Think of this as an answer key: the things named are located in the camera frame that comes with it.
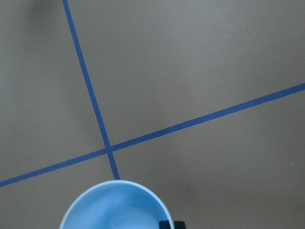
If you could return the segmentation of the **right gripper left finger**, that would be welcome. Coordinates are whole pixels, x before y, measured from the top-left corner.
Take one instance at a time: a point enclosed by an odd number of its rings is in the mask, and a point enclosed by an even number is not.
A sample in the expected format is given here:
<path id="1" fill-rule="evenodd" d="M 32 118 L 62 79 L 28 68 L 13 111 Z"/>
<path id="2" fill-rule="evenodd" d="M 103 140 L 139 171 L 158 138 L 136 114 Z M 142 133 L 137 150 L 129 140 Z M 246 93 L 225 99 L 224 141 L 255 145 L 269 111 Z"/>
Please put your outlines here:
<path id="1" fill-rule="evenodd" d="M 159 222 L 159 229 L 170 229 L 170 223 L 168 220 L 163 220 Z"/>

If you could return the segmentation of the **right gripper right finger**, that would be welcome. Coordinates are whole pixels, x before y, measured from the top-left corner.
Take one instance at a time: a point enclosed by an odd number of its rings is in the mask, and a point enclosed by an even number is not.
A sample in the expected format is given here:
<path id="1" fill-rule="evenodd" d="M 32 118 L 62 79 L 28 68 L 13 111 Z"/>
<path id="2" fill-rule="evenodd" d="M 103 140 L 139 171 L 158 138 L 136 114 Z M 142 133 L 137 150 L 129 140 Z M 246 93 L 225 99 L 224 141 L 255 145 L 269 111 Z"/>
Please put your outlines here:
<path id="1" fill-rule="evenodd" d="M 175 229 L 185 229 L 185 222 L 184 221 L 174 221 L 174 228 Z"/>

